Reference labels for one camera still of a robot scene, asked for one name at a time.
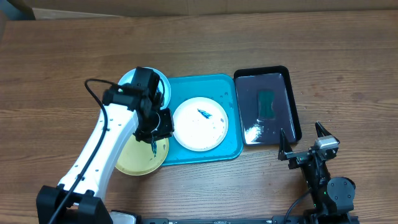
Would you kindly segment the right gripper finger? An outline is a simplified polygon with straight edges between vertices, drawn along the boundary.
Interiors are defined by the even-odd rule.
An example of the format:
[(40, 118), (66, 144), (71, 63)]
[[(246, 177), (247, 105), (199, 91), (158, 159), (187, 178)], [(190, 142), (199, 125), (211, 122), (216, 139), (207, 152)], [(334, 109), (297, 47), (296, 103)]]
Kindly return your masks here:
[(285, 135), (283, 128), (280, 129), (280, 142), (279, 142), (279, 153), (278, 160), (284, 161), (293, 153), (290, 143)]
[(317, 121), (315, 123), (315, 129), (317, 132), (317, 138), (319, 137), (323, 137), (323, 136), (333, 136), (332, 133), (330, 133), (329, 131), (327, 131), (324, 126), (321, 124), (321, 122)]

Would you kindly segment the white plate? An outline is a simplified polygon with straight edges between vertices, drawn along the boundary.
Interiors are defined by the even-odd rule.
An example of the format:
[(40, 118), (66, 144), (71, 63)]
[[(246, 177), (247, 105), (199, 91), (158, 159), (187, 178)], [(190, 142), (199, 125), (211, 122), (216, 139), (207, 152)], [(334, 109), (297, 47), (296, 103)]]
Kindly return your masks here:
[(226, 137), (228, 116), (215, 100), (194, 97), (184, 101), (173, 114), (174, 138), (184, 148), (205, 152), (214, 149)]

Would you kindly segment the green scrubbing sponge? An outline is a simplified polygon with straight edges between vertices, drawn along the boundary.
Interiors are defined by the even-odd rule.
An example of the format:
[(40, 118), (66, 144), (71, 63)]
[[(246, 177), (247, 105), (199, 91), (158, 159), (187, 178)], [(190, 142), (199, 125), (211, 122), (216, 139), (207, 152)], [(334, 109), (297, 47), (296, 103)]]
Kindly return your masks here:
[(274, 92), (270, 90), (259, 90), (257, 93), (258, 115), (260, 120), (274, 119)]

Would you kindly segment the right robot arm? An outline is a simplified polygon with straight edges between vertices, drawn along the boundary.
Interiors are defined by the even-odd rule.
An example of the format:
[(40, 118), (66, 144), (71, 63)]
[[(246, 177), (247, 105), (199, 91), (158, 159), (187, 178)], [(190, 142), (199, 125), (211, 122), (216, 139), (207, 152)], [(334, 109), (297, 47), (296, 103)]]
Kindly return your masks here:
[[(321, 123), (315, 123), (317, 139), (308, 151), (294, 152), (285, 131), (280, 130), (278, 160), (288, 161), (289, 169), (301, 169), (308, 190), (287, 210), (283, 223), (358, 223), (358, 217), (349, 213), (354, 210), (356, 185), (347, 177), (331, 177), (326, 162), (334, 159), (340, 141)], [(301, 216), (291, 217), (295, 206), (306, 196), (311, 196), (313, 209)]]

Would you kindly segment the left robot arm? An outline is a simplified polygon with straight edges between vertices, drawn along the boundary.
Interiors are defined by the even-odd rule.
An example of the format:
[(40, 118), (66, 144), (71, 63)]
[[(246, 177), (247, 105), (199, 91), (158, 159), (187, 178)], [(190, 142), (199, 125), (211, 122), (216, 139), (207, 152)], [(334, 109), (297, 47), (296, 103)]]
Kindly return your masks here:
[(40, 223), (140, 223), (133, 213), (112, 211), (104, 196), (113, 169), (130, 138), (148, 143), (171, 137), (170, 91), (111, 87), (100, 102), (98, 122), (78, 159), (56, 187), (36, 198)]

